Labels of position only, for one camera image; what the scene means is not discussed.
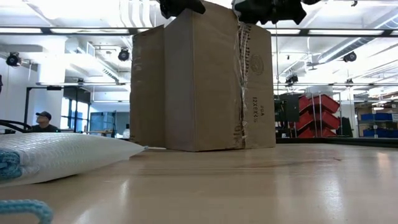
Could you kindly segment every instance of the brown cardboard box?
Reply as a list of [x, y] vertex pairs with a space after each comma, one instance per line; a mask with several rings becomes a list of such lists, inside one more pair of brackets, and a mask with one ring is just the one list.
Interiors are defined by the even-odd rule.
[[131, 139], [143, 146], [165, 147], [163, 26], [133, 37], [132, 58]]
[[271, 35], [252, 29], [252, 52], [246, 51], [249, 70], [242, 75], [236, 16], [230, 9], [204, 4], [204, 15], [186, 10], [165, 28], [166, 147], [272, 147]]

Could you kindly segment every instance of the blue rope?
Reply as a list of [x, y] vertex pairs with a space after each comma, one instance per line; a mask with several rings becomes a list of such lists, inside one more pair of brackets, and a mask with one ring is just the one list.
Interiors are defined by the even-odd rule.
[[33, 213], [39, 218], [39, 224], [51, 224], [53, 211], [44, 202], [38, 200], [0, 200], [0, 215]]
[[22, 169], [18, 153], [0, 150], [0, 181], [15, 179], [21, 175]]

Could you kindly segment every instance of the wooden table surface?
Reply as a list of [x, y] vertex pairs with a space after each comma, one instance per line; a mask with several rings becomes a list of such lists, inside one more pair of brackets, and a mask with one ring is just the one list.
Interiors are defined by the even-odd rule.
[[[220, 152], [146, 151], [86, 174], [0, 189], [37, 199], [54, 223], [397, 223], [398, 152], [285, 144]], [[35, 223], [30, 215], [0, 223]]]

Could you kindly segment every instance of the baseball cap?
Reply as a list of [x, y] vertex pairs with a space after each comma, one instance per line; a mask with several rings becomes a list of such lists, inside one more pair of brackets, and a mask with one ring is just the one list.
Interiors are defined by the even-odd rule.
[[46, 118], [48, 118], [51, 121], [51, 114], [47, 111], [43, 111], [41, 113], [36, 113], [37, 116], [45, 116]]

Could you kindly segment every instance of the man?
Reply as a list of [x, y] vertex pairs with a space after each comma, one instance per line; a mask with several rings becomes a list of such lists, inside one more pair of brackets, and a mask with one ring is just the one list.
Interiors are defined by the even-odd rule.
[[32, 127], [32, 132], [34, 133], [54, 133], [54, 132], [60, 132], [60, 130], [51, 125], [51, 114], [47, 111], [43, 111], [41, 113], [36, 113], [37, 115], [37, 120], [36, 122], [38, 125], [35, 125]]

